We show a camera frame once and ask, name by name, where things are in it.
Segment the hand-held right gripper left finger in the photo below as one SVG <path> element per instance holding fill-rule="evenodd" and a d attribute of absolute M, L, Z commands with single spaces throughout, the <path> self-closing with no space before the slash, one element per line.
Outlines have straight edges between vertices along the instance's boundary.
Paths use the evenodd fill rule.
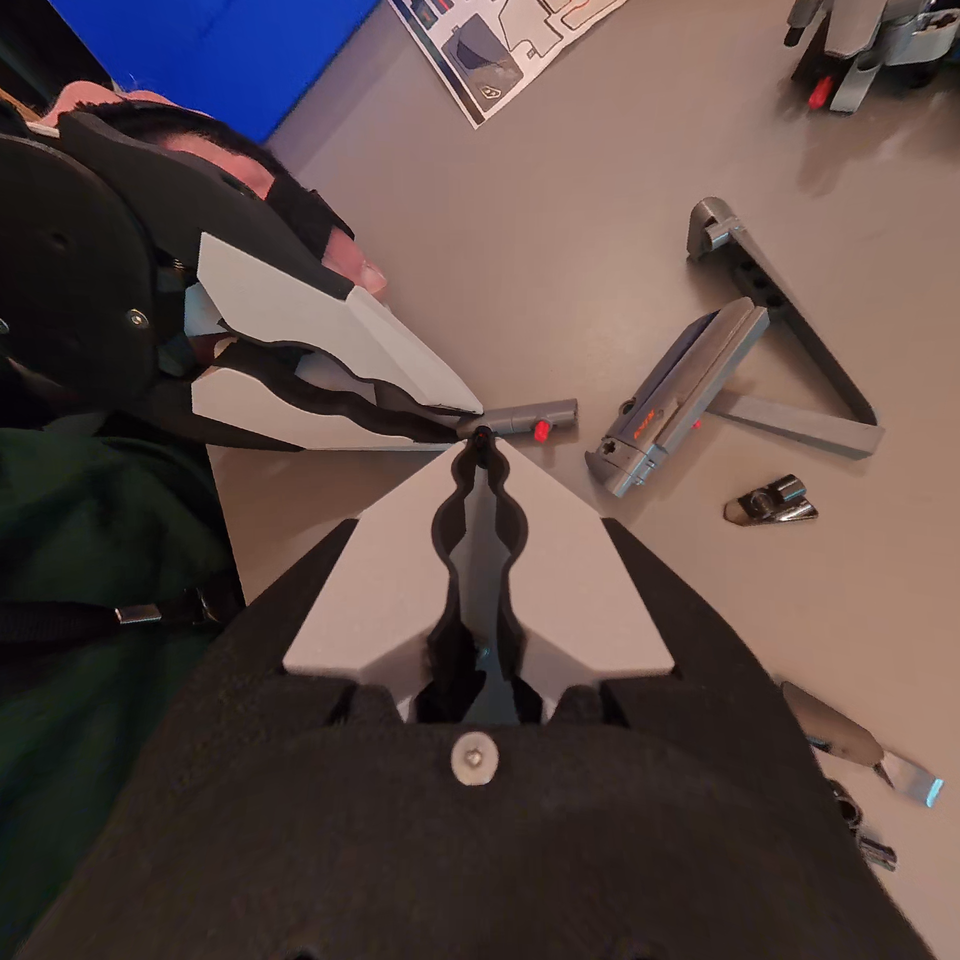
<path fill-rule="evenodd" d="M 481 690 L 438 511 L 461 492 L 455 443 L 363 510 L 283 656 L 294 676 L 379 686 L 395 703 L 472 703 Z"/>

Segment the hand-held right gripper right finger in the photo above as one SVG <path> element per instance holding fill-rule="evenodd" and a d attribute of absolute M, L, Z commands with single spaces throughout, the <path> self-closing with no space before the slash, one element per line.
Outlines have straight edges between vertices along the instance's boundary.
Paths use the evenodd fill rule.
<path fill-rule="evenodd" d="M 531 689 L 666 676 L 666 642 L 594 508 L 504 439 L 487 457 L 494 530 L 507 551 L 501 668 Z"/>

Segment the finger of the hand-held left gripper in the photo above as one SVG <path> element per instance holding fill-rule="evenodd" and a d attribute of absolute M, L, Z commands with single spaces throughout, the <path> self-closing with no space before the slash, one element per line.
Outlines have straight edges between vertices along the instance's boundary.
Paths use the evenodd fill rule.
<path fill-rule="evenodd" d="M 446 364 L 215 364 L 191 409 L 300 450 L 441 450 L 470 413 L 470 388 Z"/>
<path fill-rule="evenodd" d="M 448 365 L 365 289 L 338 298 L 209 233 L 198 281 L 234 337 L 215 364 Z M 469 389 L 467 417 L 483 411 Z"/>

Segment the grey lego panel assembly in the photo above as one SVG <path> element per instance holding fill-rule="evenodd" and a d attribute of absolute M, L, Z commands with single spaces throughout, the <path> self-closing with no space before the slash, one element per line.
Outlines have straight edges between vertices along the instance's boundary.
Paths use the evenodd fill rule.
<path fill-rule="evenodd" d="M 765 307 L 748 297 L 690 323 L 624 401 L 594 451 L 594 481 L 623 498 L 674 454 L 769 328 Z"/>

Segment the blue plastic bin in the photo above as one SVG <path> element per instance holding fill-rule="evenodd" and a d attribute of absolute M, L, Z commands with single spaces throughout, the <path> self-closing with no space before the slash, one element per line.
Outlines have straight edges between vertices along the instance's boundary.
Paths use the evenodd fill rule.
<path fill-rule="evenodd" d="M 377 1 L 53 1 L 124 91 L 150 91 L 265 142 Z"/>

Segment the black lego slope piece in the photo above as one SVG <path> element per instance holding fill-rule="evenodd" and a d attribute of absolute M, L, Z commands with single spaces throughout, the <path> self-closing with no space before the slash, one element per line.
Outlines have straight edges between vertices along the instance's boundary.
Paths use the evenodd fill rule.
<path fill-rule="evenodd" d="M 806 485 L 796 475 L 787 474 L 728 501 L 723 518 L 739 527 L 815 521 L 819 510 L 807 493 Z"/>

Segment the dark tapered lego panel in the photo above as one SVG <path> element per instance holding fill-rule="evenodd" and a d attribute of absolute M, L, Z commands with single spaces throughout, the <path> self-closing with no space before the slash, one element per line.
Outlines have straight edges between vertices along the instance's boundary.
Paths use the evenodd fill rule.
<path fill-rule="evenodd" d="M 778 686 L 798 726 L 814 748 L 870 769 L 894 792 L 925 809 L 933 809 L 944 785 L 941 777 L 883 747 L 867 728 L 798 685 L 782 680 Z"/>

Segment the lego sticker sheet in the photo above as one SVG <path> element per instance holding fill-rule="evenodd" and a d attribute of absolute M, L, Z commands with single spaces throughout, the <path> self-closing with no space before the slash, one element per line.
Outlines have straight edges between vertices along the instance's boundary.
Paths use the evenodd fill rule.
<path fill-rule="evenodd" d="M 623 1 L 389 1 L 478 130 Z"/>

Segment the black lego pin connector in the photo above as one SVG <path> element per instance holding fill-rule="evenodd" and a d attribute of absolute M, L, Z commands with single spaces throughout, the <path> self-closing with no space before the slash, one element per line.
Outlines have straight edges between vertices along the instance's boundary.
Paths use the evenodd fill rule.
<path fill-rule="evenodd" d="M 873 867 L 889 873 L 899 869 L 899 858 L 892 846 L 883 844 L 868 831 L 861 805 L 839 781 L 828 778 L 826 783 L 859 853 Z"/>

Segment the grey lego car model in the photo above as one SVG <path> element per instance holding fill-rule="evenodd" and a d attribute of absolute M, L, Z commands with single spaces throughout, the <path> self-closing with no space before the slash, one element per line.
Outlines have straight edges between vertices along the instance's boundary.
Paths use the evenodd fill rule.
<path fill-rule="evenodd" d="M 958 65 L 957 1 L 796 1 L 783 45 L 797 47 L 815 21 L 791 76 L 812 112 L 852 115 L 882 74 L 921 90 Z"/>

